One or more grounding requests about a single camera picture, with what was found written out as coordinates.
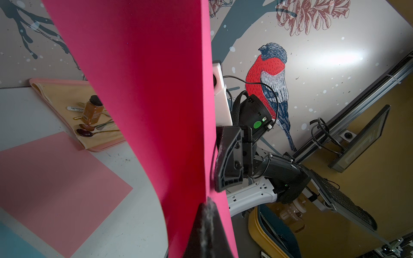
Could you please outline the magenta paper sheet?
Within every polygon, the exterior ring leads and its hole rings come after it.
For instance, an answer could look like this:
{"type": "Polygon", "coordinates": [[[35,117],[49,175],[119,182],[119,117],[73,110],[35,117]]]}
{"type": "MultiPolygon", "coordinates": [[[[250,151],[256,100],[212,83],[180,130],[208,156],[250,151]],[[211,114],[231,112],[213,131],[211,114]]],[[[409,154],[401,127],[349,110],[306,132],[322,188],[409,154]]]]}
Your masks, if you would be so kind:
{"type": "Polygon", "coordinates": [[[237,257],[228,201],[211,177],[216,148],[207,1],[45,1],[71,54],[146,172],[171,258],[212,199],[237,257]]]}

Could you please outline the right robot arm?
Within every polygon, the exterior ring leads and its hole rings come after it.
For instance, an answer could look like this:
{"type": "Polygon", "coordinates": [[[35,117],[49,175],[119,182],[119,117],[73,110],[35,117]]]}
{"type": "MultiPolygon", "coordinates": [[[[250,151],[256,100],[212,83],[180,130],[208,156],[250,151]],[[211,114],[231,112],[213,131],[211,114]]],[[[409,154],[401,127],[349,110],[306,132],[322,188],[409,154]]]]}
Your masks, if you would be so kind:
{"type": "Polygon", "coordinates": [[[292,158],[258,147],[258,140],[274,125],[263,102],[243,91],[232,104],[229,122],[216,127],[215,190],[225,192],[244,180],[252,181],[227,195],[231,216],[261,204],[290,204],[310,182],[309,170],[292,158]]]}

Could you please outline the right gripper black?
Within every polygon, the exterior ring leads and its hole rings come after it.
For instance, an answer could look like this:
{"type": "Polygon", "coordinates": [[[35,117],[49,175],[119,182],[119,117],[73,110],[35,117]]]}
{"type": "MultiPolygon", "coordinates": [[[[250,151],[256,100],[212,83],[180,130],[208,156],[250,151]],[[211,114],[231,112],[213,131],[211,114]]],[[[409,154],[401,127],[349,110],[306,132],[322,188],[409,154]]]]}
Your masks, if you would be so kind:
{"type": "Polygon", "coordinates": [[[239,185],[243,177],[254,175],[257,144],[248,126],[218,126],[218,156],[215,163],[215,190],[222,192],[239,185]]]}

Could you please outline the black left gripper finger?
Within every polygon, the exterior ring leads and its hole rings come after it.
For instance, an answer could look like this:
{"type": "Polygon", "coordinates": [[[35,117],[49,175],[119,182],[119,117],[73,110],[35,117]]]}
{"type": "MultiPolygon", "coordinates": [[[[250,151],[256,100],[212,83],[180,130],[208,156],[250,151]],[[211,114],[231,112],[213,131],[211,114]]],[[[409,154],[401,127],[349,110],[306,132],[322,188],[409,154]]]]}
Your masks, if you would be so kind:
{"type": "Polygon", "coordinates": [[[184,258],[231,258],[216,203],[208,199],[199,205],[184,258]]]}

